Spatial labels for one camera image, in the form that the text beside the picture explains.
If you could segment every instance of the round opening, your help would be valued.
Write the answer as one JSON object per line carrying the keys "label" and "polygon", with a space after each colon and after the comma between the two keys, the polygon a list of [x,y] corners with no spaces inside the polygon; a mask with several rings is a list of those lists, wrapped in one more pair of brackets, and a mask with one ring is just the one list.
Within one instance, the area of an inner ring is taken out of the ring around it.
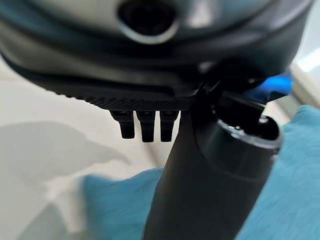
{"label": "round opening", "polygon": [[141,35],[157,36],[173,25],[176,14],[170,6],[162,2],[134,0],[120,6],[118,17]]}
{"label": "round opening", "polygon": [[178,30],[174,9],[150,0],[132,0],[123,3],[118,10],[120,30],[128,38],[142,44],[161,44]]}

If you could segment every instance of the black plastic tab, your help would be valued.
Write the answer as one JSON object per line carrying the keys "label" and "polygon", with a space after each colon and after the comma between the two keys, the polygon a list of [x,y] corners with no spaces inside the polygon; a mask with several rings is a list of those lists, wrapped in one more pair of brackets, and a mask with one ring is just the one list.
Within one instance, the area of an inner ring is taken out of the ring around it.
{"label": "black plastic tab", "polygon": [[121,135],[124,139],[135,137],[135,122],[132,111],[110,111],[114,120],[120,124]]}
{"label": "black plastic tab", "polygon": [[161,142],[171,142],[179,111],[160,111]]}
{"label": "black plastic tab", "polygon": [[152,143],[155,134],[155,111],[137,111],[136,115],[141,125],[142,141],[144,143]]}

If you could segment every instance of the blue object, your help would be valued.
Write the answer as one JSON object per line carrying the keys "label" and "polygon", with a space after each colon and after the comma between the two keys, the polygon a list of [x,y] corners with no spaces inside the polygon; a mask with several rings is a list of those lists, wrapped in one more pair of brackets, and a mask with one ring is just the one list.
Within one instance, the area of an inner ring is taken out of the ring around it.
{"label": "blue object", "polygon": [[[301,107],[284,131],[273,172],[236,240],[320,239],[320,111]],[[85,177],[82,190],[93,240],[141,240],[162,171],[123,181]]]}
{"label": "blue object", "polygon": [[244,95],[259,103],[266,104],[267,102],[289,95],[292,87],[293,77],[288,72],[268,78],[256,88],[246,91]]}

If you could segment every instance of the blue fabric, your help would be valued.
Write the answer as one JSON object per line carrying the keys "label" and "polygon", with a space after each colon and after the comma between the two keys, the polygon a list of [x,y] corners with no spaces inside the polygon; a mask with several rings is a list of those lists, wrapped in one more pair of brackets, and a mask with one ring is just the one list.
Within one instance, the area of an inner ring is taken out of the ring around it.
{"label": "blue fabric", "polygon": [[[273,172],[237,240],[320,239],[320,111],[302,106],[284,127]],[[83,180],[94,240],[140,240],[162,169],[124,181]]]}

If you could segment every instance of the black cylindrical pole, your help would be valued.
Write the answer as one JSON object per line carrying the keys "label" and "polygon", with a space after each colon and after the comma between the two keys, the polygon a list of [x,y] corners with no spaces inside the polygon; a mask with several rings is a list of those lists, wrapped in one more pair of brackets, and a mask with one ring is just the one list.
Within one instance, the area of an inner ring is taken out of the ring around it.
{"label": "black cylindrical pole", "polygon": [[202,117],[181,119],[144,240],[233,240],[268,179],[282,144],[275,121],[262,118],[249,135]]}

